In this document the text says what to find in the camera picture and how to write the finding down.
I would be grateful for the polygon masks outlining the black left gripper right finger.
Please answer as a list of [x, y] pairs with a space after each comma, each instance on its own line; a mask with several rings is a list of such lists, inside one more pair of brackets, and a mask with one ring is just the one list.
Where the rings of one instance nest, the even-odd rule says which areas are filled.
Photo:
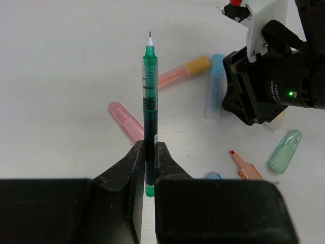
[[194, 179], [155, 147], [158, 243], [298, 243], [285, 201], [263, 180]]

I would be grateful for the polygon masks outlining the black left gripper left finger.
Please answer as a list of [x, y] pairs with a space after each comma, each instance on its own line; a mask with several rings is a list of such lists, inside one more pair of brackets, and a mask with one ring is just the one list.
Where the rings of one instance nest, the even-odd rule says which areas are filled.
[[1, 180], [1, 243], [139, 243], [143, 148], [93, 179]]

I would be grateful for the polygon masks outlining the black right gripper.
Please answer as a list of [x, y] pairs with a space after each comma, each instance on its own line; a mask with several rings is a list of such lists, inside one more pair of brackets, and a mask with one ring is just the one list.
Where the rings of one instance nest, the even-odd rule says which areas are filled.
[[305, 67], [305, 47], [283, 54], [273, 48], [250, 63], [242, 48], [223, 59], [227, 88], [224, 110], [246, 125], [271, 122], [288, 106], [304, 107], [300, 96], [301, 73]]

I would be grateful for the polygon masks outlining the green gel pen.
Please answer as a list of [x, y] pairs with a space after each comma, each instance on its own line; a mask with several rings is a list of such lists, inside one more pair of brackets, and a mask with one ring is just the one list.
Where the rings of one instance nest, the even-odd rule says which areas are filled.
[[145, 194], [154, 197], [154, 153], [158, 138], [158, 58], [149, 32], [142, 58], [143, 122], [145, 144]]

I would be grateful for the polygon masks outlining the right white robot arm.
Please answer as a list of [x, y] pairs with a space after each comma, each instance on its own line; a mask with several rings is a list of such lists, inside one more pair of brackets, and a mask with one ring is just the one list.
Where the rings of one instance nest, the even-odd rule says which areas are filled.
[[247, 26], [246, 46], [223, 59], [224, 110], [246, 125], [287, 107], [324, 109], [324, 1], [296, 1], [306, 39], [285, 26], [287, 1], [230, 1], [224, 16]]

